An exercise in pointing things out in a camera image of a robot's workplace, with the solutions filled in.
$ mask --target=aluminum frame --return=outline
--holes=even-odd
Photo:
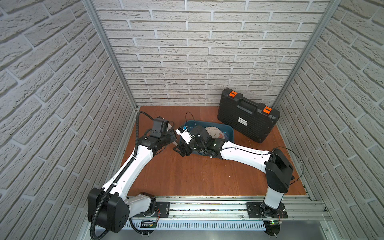
[[[121,160],[124,157],[125,150],[127,148],[129,138],[131,137],[132,130],[135,126],[137,111],[132,111],[131,116],[129,117],[127,127],[125,129],[125,132],[123,133],[123,136],[121,138],[121,142],[119,144],[119,147],[116,151],[116,155],[112,161],[111,168],[107,174],[106,179],[111,179],[111,177],[114,175],[116,171],[120,169],[121,166]]]
[[[170,202],[169,217],[161,218],[158,230],[265,230],[263,221],[278,218],[249,218],[246,203],[262,202],[264,196],[160,196],[157,201]],[[308,195],[288,195],[283,198],[288,218],[283,221],[320,221],[324,229],[333,224],[329,212],[321,201],[311,201]],[[156,218],[132,218],[136,227],[141,220]],[[122,230],[130,230],[129,222]],[[337,240],[334,234],[329,240]]]
[[[83,3],[85,6],[85,9],[87,10],[87,13],[89,14],[90,19],[92,20],[95,30],[99,34],[100,40],[105,47],[105,52],[107,52],[107,55],[112,63],[113,68],[116,71],[116,74],[122,84],[122,87],[128,96],[129,102],[131,103],[132,108],[135,111],[137,111],[138,106],[136,104],[135,98],[133,97],[131,89],[129,88],[125,75],[120,66],[119,60],[112,47],[111,41],[108,38],[107,32],[105,31],[105,28],[104,28],[103,22],[101,21],[99,13],[97,12],[96,7],[92,0],[83,0]]]
[[[314,45],[316,44],[317,40],[319,39],[321,33],[327,26],[328,22],[331,20],[331,17],[335,13],[337,7],[339,6],[341,0],[330,0],[327,8],[324,11],[324,14],[321,16],[320,21],[316,25],[316,28],[313,30],[310,38],[308,39],[308,42],[304,46],[303,51],[301,52],[299,58],[297,59],[296,63],[293,65],[293,68],[291,72],[289,73],[287,79],[285,80],[283,86],[281,87],[281,90],[279,94],[277,94],[277,97],[275,101],[272,104],[272,108],[277,108],[280,101],[282,100],[285,92],[287,91],[289,85],[293,81],[296,74],[299,72],[301,66],[303,65],[304,61],[307,59],[309,53],[312,51]]]
[[[290,148],[290,149],[293,149],[291,144],[288,142],[288,139],[284,133],[284,131],[282,131],[282,127],[280,125],[279,122],[277,122],[276,124],[277,128],[279,129],[279,132],[280,132],[280,135],[281,137],[283,138],[283,141],[286,145],[286,147]],[[293,165],[295,166],[296,168],[296,171],[297,171],[297,174],[300,176],[304,170],[304,166],[301,164],[301,162],[299,161],[299,159],[296,157],[296,155],[292,154],[290,155],[291,159],[292,159],[292,162],[293,162]],[[309,198],[311,200],[318,200],[316,199],[315,195],[313,194],[311,188],[309,187],[309,184],[308,184],[308,181],[307,179],[305,178],[304,174],[302,175],[302,177],[300,178],[301,182],[303,183],[303,186],[305,188],[305,191],[307,192]]]

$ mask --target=black tool case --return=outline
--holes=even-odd
[[[280,117],[280,112],[255,103],[230,88],[223,90],[217,119],[255,142],[262,143]]]

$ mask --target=black cable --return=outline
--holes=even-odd
[[[158,221],[160,220],[160,210],[155,207],[155,212],[157,212],[157,218],[156,218],[156,222],[152,221],[152,220],[147,220],[147,221],[141,221],[141,223],[144,223],[144,224],[148,224],[148,223],[158,223]]]
[[[138,230],[135,227],[135,225],[133,225],[132,218],[129,219],[129,223],[131,224],[132,229],[135,230],[135,232],[137,232],[140,235],[148,236],[149,234],[153,233],[153,231],[154,231],[154,230],[143,230],[143,231]]]
[[[164,134],[164,135],[168,135],[169,133],[171,133],[173,131],[173,129],[175,128],[175,122],[174,121],[169,121],[168,122],[168,125],[171,124],[171,128],[167,130],[167,132]]]
[[[156,156],[157,154],[161,153],[167,146],[168,146],[168,144],[163,149],[161,149],[160,152],[156,153],[154,156]]]
[[[148,128],[147,131],[145,131],[144,135],[147,135],[150,130],[152,130],[152,128]]]
[[[274,152],[276,149],[278,149],[279,147],[291,151],[294,155],[296,155],[296,157],[297,157],[297,158],[300,160],[300,162],[301,162],[301,166],[302,166],[301,174],[300,174],[300,176],[299,176],[298,179],[296,179],[294,182],[290,183],[290,185],[292,185],[292,184],[294,184],[295,182],[299,181],[299,179],[300,179],[300,178],[303,176],[303,174],[304,174],[304,162],[303,162],[303,160],[299,157],[299,155],[297,155],[293,150],[291,150],[291,149],[289,149],[289,148],[286,148],[286,147],[278,146],[278,147],[275,147],[275,149],[273,149],[272,151],[270,151],[270,152],[267,153],[267,154],[257,154],[257,153],[251,152],[251,151],[247,151],[247,150],[245,150],[245,149],[237,148],[237,147],[227,147],[227,148],[224,148],[224,149],[231,149],[231,148],[233,148],[233,149],[239,149],[239,150],[242,150],[242,151],[244,151],[244,152],[249,152],[249,153],[256,154],[256,155],[265,156],[265,155],[268,155],[268,154],[273,153],[273,152]]]
[[[137,156],[137,149],[138,149],[138,143],[139,143],[139,117],[140,117],[141,113],[143,113],[144,115],[146,115],[147,117],[149,117],[153,121],[153,118],[151,116],[149,116],[149,114],[147,114],[145,112],[142,112],[142,111],[139,111],[137,113],[137,115],[136,115],[136,139],[135,139],[135,149],[134,149],[134,152],[133,152],[133,157],[129,160],[127,165],[125,165],[125,167],[121,170],[121,172],[115,178],[115,180],[109,186],[109,188],[103,193],[103,195],[101,196],[101,198],[100,198],[100,200],[99,200],[99,202],[98,202],[98,204],[97,204],[97,206],[95,208],[95,212],[93,213],[93,216],[92,216],[91,228],[90,228],[90,236],[91,236],[92,240],[102,239],[109,232],[109,230],[106,229],[101,235],[96,236],[96,233],[95,233],[96,220],[97,220],[97,217],[99,216],[99,213],[100,213],[100,210],[101,210],[101,206],[104,204],[104,202],[107,199],[108,194],[110,193],[112,188],[115,187],[115,183],[118,182],[118,180],[125,173],[125,171],[128,169],[128,167],[132,164],[132,162],[135,160],[135,158]]]
[[[264,220],[263,220],[263,215],[264,216],[266,216],[267,214],[273,214],[274,212],[276,212],[277,211],[277,209],[275,209],[275,210],[271,210],[270,212],[267,212],[267,213],[264,213],[264,214],[262,214],[262,221],[263,221],[263,224],[265,225],[265,222],[264,222]]]
[[[194,116],[192,115],[192,113],[191,113],[190,111],[188,111],[188,112],[185,113],[185,122],[187,123],[187,113],[190,113],[190,114],[191,114],[191,116],[192,116],[192,118],[193,118],[193,121],[195,122],[195,126],[197,126],[197,125],[196,125],[196,120],[195,120]]]

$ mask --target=metal corner post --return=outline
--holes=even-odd
[[[96,7],[93,3],[93,0],[83,0],[85,9],[87,10],[89,17],[92,20],[92,23],[96,29],[96,32],[99,34],[100,40],[103,43],[105,47],[105,51],[108,54],[109,59],[111,60],[112,66],[116,71],[116,74],[118,78],[120,79],[120,82],[122,84],[122,87],[124,88],[124,91],[126,92],[129,102],[131,103],[133,109],[137,110],[137,104],[135,101],[135,98],[132,95],[132,92],[128,86],[127,80],[125,79],[124,73],[121,69],[120,63],[117,59],[116,53],[113,50],[112,44],[109,41],[107,32],[104,29],[103,23],[100,19],[100,16],[96,10]]]
[[[296,74],[299,72],[301,66],[303,65],[304,61],[307,59],[309,53],[311,52],[312,48],[316,44],[317,40],[319,39],[325,27],[327,26],[328,22],[331,20],[331,17],[335,13],[340,2],[341,0],[331,0],[329,2],[324,14],[321,16],[319,23],[316,25],[316,28],[313,30],[313,33],[311,34],[308,42],[304,46],[303,51],[301,52],[299,58],[297,59],[287,79],[285,80],[284,85],[281,87],[279,94],[277,95],[275,101],[273,102],[272,108],[277,108],[277,106],[279,105],[289,85],[291,84]]]

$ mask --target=brick wallpaper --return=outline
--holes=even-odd
[[[343,0],[279,106],[279,129],[344,239],[384,238],[383,6]]]
[[[75,239],[131,105],[81,1],[0,1],[0,49],[0,239]]]
[[[271,105],[328,1],[94,0],[138,105]]]

